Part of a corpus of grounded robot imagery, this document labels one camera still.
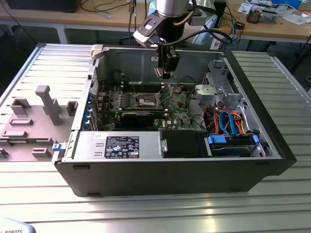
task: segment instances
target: blue cable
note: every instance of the blue cable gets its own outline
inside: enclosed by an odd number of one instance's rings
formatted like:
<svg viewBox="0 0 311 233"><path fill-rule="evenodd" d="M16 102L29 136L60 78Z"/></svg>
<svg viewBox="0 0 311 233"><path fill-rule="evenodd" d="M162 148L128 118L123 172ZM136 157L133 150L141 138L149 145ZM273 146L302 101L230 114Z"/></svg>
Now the blue cable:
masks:
<svg viewBox="0 0 311 233"><path fill-rule="evenodd" d="M228 111L222 111L220 114L219 114L219 126L220 128L222 129L222 131L224 133L226 133L228 136L230 135L229 132L227 130L225 130L224 126L223 126L223 115L227 113L228 116L229 116L229 121L230 121L230 126L231 126L231 130L232 130L232 133L237 135L238 132L237 132L237 129L234 127L234 119L233 119L233 116L231 115L230 112Z"/></svg>
<svg viewBox="0 0 311 233"><path fill-rule="evenodd" d="M235 28L234 28L234 25L232 23L232 21L230 19L227 19L230 23L231 23L231 26L232 26L232 31L233 31L233 35L232 35L232 38L234 37L235 35Z"/></svg>

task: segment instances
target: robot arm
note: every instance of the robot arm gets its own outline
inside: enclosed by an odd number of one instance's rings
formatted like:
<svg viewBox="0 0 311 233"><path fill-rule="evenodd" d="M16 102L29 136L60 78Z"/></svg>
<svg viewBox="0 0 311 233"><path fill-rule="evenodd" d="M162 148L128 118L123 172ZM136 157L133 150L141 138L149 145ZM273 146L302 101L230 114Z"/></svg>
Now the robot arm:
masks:
<svg viewBox="0 0 311 233"><path fill-rule="evenodd" d="M189 0L155 0L155 8L156 11L143 21L133 36L146 48L157 45L158 66L155 67L155 73L161 79L169 79L171 72L177 68L179 55L173 46L167 44L181 38L185 23L191 22L192 17L201 17L203 11L198 9L196 0L192 0L192 6L189 5Z"/></svg>

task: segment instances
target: green circuit board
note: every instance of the green circuit board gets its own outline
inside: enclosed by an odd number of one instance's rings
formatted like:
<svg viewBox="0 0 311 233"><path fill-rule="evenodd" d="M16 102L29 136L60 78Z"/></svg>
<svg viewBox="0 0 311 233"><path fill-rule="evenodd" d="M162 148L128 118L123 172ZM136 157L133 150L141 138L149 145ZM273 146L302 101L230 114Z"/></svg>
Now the green circuit board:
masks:
<svg viewBox="0 0 311 233"><path fill-rule="evenodd" d="M103 99L103 106L101 122L104 131L193 130L187 110L187 92L178 86L164 88L159 94L125 92L120 87L114 87ZM151 113L155 118L154 125L127 129L121 123L121 115L128 112Z"/></svg>

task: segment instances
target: motherboard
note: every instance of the motherboard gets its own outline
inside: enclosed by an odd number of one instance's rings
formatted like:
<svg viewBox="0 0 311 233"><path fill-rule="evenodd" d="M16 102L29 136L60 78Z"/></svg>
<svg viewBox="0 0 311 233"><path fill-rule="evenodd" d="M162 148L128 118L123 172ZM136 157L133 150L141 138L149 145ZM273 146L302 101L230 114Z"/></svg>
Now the motherboard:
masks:
<svg viewBox="0 0 311 233"><path fill-rule="evenodd" d="M180 85L120 85L100 93L103 131L193 130Z"/></svg>

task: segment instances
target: power supply label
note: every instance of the power supply label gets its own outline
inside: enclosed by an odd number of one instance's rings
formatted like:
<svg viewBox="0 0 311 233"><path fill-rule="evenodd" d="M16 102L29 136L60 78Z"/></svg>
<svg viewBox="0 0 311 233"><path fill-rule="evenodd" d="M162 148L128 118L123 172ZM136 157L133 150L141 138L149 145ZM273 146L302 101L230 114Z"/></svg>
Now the power supply label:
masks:
<svg viewBox="0 0 311 233"><path fill-rule="evenodd" d="M139 137L138 136L107 137L105 157L107 159L139 158Z"/></svg>

